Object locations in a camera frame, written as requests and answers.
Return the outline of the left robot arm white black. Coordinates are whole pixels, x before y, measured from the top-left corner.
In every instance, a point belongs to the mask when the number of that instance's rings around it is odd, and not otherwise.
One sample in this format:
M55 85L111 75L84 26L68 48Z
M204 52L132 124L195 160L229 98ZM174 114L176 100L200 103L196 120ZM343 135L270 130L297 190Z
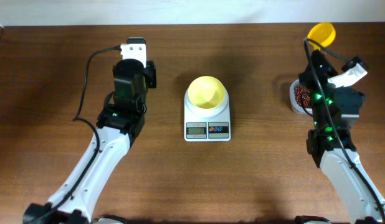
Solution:
M23 223L90 223L111 173L145 124L146 98L156 88L154 62L124 59L113 67L114 90L103 104L93 138L67 180L44 205L32 203Z

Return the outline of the yellow measuring scoop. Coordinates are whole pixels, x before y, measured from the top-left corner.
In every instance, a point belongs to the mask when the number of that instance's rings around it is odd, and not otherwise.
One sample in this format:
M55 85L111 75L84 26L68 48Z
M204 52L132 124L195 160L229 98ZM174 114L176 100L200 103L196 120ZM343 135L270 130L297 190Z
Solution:
M314 40L323 47L327 47L335 40L336 30L332 23L322 22L315 25L308 33L307 38Z

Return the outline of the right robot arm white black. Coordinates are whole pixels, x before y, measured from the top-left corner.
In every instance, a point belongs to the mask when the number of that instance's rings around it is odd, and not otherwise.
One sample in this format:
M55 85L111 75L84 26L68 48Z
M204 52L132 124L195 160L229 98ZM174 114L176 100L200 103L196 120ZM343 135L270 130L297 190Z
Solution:
M299 82L310 92L314 122L308 153L335 188L351 223L385 223L385 198L366 173L350 133L365 99L352 85L368 66L354 57L338 74L319 50L308 53L307 60Z

